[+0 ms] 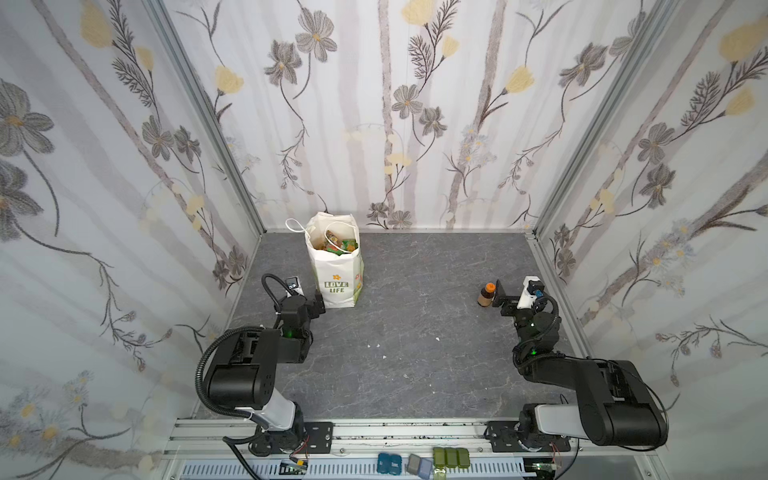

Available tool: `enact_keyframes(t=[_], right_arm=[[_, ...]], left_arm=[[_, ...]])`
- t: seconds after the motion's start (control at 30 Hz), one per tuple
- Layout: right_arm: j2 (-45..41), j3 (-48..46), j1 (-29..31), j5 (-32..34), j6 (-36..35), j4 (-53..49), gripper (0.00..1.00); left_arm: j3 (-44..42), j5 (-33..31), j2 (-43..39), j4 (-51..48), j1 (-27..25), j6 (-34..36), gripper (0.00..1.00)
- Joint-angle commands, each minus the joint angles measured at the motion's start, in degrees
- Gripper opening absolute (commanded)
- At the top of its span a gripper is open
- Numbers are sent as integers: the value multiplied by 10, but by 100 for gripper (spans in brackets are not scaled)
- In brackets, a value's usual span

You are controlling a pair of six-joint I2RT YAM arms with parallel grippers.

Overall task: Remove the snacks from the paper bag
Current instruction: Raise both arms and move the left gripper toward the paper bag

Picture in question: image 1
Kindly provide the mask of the green corn chips packet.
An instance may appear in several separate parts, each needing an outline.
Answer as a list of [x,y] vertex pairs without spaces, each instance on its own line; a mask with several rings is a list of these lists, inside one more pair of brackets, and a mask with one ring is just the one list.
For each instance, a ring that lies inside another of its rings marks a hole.
[[345,253],[352,253],[356,251],[359,246],[358,242],[355,239],[344,239],[340,241],[339,248],[342,252]]

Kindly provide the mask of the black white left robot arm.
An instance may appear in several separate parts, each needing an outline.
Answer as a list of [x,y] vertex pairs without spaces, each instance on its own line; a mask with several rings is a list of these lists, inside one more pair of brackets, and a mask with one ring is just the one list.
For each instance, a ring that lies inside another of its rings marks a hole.
[[320,293],[290,293],[278,301],[277,325],[226,331],[203,353],[195,371],[200,402],[219,415],[257,425],[248,441],[255,455],[297,450],[308,434],[300,406],[276,388],[277,366],[300,364],[313,343],[311,321],[325,313]]

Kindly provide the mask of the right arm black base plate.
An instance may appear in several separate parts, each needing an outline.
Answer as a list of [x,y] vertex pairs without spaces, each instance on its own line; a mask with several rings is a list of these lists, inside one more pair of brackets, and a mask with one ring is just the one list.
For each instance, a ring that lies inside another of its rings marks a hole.
[[562,436],[543,434],[536,429],[525,430],[518,421],[489,421],[483,438],[493,453],[567,453],[572,448]]

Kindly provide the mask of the white floral paper bag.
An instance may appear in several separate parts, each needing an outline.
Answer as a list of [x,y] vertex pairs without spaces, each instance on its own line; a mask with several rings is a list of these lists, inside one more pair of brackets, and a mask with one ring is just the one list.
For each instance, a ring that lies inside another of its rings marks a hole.
[[[286,228],[304,235],[317,287],[327,308],[352,308],[359,299],[364,282],[364,261],[360,230],[350,214],[319,212],[306,224],[295,218],[285,221]],[[341,240],[355,239],[359,248],[342,252]]]

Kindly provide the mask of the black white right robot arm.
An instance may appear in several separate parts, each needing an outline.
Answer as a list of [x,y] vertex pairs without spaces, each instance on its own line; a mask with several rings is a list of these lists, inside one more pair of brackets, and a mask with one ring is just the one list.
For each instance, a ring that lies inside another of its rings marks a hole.
[[576,397],[573,404],[524,405],[512,427],[522,448],[556,449],[559,440],[570,439],[640,452],[666,444],[666,411],[632,362],[556,350],[562,317],[540,278],[527,276],[519,295],[506,294],[499,281],[488,283],[478,300],[513,319],[518,343],[512,363],[525,380],[564,388]]

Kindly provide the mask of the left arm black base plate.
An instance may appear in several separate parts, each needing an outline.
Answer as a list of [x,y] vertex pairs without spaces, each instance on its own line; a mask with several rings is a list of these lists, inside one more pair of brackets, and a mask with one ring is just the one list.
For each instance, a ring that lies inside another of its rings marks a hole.
[[333,422],[305,422],[301,429],[259,431],[248,443],[248,451],[257,457],[271,454],[329,454],[333,440]]

